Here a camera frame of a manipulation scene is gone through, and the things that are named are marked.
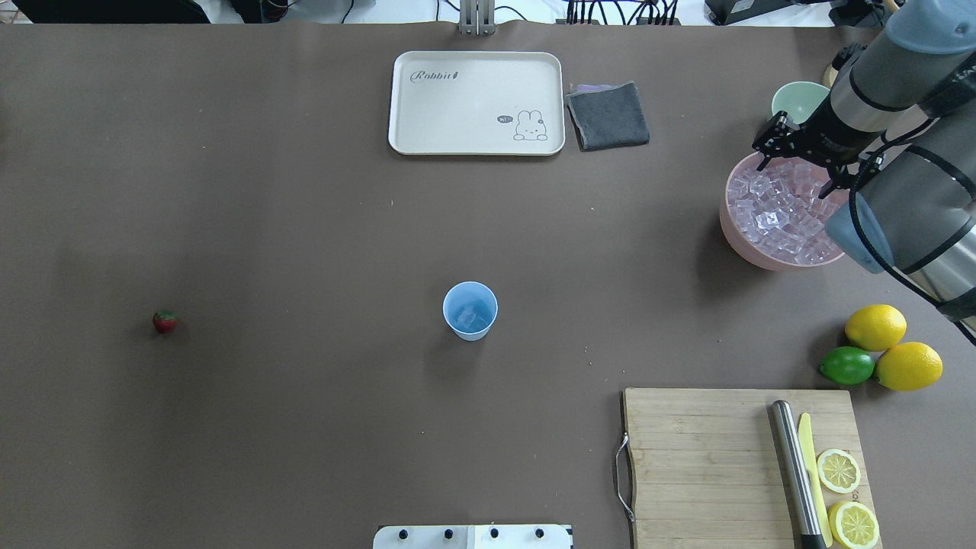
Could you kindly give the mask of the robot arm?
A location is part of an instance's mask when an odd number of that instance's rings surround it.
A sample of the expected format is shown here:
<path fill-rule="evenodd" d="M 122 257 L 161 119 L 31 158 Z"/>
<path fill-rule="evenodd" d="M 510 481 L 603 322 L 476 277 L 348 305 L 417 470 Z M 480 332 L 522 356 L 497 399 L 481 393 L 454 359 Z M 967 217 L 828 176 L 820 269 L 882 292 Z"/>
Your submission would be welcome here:
<path fill-rule="evenodd" d="M 974 340 L 972 1 L 907 1 L 853 59 L 788 153 L 826 167 L 847 205 L 827 232 Z"/>

